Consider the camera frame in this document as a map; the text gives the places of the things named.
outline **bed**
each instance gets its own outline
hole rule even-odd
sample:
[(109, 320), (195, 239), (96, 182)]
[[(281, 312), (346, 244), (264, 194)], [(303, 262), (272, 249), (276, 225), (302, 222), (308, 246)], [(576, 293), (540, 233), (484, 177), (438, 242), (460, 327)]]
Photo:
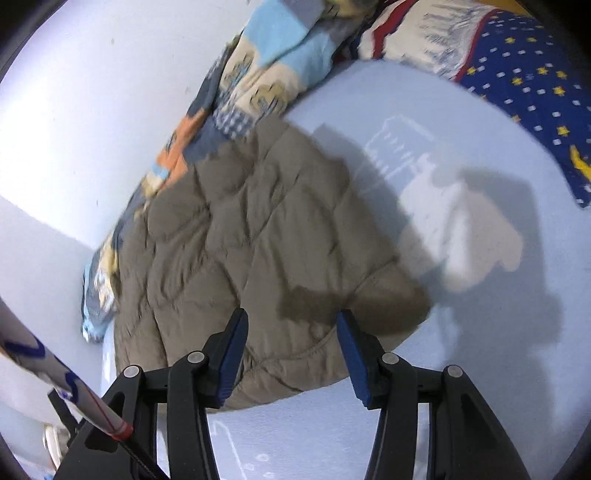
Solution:
[[(287, 119), (346, 160), (433, 298), (428, 320), (396, 352), (418, 367), (461, 365), (532, 479), (552, 478), (591, 420), (591, 223), (550, 154), (496, 107), (394, 63), (342, 68)], [(113, 350), (109, 329), (104, 390)], [(377, 419), (345, 380), (209, 422), (226, 480), (356, 479)], [(423, 478), (425, 409), (419, 423)]]

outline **blue star-patterned blanket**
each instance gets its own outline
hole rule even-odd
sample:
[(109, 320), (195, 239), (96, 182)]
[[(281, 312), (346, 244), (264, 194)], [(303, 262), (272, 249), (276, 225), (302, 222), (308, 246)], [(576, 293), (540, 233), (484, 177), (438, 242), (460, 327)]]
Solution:
[(411, 64), (504, 110), (552, 153), (577, 204), (591, 205), (591, 101), (537, 20), (468, 0), (401, 0), (352, 45), (353, 56)]

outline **folded brown quilt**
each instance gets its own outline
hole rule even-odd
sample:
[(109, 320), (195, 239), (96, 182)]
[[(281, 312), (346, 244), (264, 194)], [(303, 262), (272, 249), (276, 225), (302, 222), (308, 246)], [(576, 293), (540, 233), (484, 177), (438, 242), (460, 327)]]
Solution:
[(430, 307), (344, 163), (276, 116), (155, 197), (119, 262), (119, 371), (172, 365), (223, 330), (235, 307), (248, 312), (230, 409), (347, 377), (339, 309), (392, 349)]

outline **yellow surface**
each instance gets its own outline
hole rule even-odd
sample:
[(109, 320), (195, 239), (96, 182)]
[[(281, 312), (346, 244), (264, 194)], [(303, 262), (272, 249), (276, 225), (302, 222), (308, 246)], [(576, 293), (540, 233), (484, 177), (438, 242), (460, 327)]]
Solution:
[(481, 4), (492, 5), (503, 10), (508, 10), (519, 15), (529, 15), (525, 8), (518, 4), (515, 0), (479, 0)]

